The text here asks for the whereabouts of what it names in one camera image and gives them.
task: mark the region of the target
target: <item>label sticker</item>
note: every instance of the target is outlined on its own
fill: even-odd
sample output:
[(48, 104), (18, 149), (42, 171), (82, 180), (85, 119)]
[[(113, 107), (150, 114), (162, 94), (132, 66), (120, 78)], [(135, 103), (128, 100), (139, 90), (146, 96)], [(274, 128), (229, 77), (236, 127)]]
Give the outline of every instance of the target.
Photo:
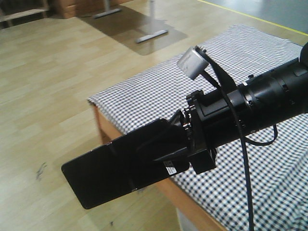
[(173, 175), (173, 174), (177, 173), (177, 170), (175, 169), (172, 161), (165, 161), (164, 165), (165, 165), (169, 175)]

